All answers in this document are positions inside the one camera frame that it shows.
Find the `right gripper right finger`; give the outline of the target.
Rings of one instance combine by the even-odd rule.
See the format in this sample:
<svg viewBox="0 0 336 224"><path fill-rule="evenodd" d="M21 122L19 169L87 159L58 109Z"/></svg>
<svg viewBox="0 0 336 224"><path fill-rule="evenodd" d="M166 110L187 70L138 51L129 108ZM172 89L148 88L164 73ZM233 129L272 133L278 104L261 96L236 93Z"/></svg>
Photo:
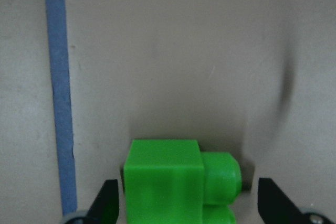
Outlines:
<svg viewBox="0 0 336 224"><path fill-rule="evenodd" d="M302 212L271 178L259 178L257 208L264 223L325 223L316 212Z"/></svg>

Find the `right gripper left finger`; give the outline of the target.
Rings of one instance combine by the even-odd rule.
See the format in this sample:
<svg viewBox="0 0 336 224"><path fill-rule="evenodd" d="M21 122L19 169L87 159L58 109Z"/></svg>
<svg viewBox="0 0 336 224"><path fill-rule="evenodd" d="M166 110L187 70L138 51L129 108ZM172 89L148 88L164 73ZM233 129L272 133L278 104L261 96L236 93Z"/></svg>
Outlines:
<svg viewBox="0 0 336 224"><path fill-rule="evenodd" d="M119 187L117 179L106 180L89 208L85 223L117 223Z"/></svg>

